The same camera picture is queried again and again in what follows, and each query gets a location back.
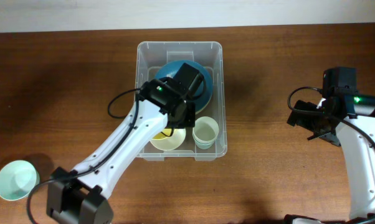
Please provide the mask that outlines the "white bowl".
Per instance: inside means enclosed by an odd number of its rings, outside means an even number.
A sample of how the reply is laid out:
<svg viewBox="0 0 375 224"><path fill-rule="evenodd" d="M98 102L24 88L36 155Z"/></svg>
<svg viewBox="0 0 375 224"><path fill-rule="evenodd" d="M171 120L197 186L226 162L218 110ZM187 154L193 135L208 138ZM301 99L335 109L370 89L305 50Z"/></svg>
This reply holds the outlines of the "white bowl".
<svg viewBox="0 0 375 224"><path fill-rule="evenodd" d="M150 140L150 143L157 149L162 151L172 151L178 148L186 138L185 129L174 129L174 133L171 137L161 140Z"/></svg>

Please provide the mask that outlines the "yellow bowl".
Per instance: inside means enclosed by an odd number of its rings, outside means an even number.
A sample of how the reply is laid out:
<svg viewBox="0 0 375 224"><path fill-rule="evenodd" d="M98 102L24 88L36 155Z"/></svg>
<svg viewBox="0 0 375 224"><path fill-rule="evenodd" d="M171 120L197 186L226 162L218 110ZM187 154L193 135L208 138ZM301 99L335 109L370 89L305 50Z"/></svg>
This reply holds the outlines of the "yellow bowl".
<svg viewBox="0 0 375 224"><path fill-rule="evenodd" d="M153 137L153 140L161 140L161 139L169 138L173 135L173 133L174 133L174 129L166 128L162 130L160 133L158 133L157 135L155 135Z"/></svg>

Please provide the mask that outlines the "cream cup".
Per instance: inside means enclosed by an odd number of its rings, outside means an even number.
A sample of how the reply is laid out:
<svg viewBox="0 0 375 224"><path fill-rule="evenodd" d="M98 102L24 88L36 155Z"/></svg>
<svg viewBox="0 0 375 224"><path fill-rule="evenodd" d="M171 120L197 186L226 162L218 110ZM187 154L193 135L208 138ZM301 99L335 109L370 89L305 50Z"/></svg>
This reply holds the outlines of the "cream cup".
<svg viewBox="0 0 375 224"><path fill-rule="evenodd" d="M217 121L211 117L203 116L195 121L192 129L192 135L201 143L213 143L219 134L219 125Z"/></svg>

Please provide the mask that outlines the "grey cup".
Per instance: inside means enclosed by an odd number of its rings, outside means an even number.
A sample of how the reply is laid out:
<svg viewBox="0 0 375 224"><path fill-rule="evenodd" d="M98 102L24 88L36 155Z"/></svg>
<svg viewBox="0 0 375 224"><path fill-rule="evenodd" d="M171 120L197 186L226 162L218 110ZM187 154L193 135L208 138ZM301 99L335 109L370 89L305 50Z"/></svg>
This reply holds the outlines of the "grey cup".
<svg viewBox="0 0 375 224"><path fill-rule="evenodd" d="M216 141L216 139L212 139L210 141L203 141L203 140L198 139L196 137L193 137L193 139L194 139L195 144L198 147L200 147L201 149L204 149L204 148L207 149L207 148L211 147L215 143L215 141Z"/></svg>

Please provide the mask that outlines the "dark blue plate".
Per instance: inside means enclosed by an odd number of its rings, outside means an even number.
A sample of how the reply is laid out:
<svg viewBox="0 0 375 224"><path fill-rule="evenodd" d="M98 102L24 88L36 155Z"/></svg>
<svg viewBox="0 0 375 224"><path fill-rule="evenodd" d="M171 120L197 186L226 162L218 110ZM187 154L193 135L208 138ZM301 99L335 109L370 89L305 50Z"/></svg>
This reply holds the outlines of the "dark blue plate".
<svg viewBox="0 0 375 224"><path fill-rule="evenodd" d="M192 60L177 60L173 62L167 63L165 66L160 68L160 70L154 76L155 79L160 79L163 77L174 77L176 72L180 69L182 64L188 64L195 69L199 70L201 74L203 74L206 80L206 91L202 94L202 96L194 100L196 105L196 114L200 113L210 102L212 98L212 91L213 91L213 77L212 72L213 69L211 67L204 67L201 64L194 62Z"/></svg>

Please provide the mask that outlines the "mint green cup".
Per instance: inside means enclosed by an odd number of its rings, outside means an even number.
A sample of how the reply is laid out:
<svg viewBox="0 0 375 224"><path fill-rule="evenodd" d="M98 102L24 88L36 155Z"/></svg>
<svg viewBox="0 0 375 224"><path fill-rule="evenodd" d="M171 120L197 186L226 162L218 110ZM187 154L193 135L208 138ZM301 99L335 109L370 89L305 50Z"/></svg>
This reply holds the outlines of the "mint green cup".
<svg viewBox="0 0 375 224"><path fill-rule="evenodd" d="M202 144L202 143L200 143L200 142L197 142L197 143L196 143L196 146L197 146L199 149L209 149L212 145L213 145L213 143L208 143L208 144Z"/></svg>

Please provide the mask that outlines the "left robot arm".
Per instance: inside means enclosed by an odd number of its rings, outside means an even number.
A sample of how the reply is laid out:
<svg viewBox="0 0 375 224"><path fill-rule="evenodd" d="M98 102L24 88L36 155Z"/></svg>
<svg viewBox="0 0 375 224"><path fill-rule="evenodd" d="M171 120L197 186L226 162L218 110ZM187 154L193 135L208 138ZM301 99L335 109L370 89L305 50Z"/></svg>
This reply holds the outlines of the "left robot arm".
<svg viewBox="0 0 375 224"><path fill-rule="evenodd" d="M57 223L111 223L108 202L126 168L163 129L194 126L195 101L205 95L205 72L183 63L171 77L134 89L135 102L106 141L70 172L58 167L48 186L46 213Z"/></svg>

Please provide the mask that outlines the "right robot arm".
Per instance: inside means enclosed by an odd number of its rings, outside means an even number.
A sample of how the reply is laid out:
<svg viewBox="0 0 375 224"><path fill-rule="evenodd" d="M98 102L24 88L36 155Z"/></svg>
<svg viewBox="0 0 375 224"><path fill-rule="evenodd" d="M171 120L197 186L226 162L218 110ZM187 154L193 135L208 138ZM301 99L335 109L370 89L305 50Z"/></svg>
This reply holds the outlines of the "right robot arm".
<svg viewBox="0 0 375 224"><path fill-rule="evenodd" d="M356 69L334 67L323 72L318 104L289 104L287 123L301 126L341 147L351 197L349 223L375 223L375 96L357 89Z"/></svg>

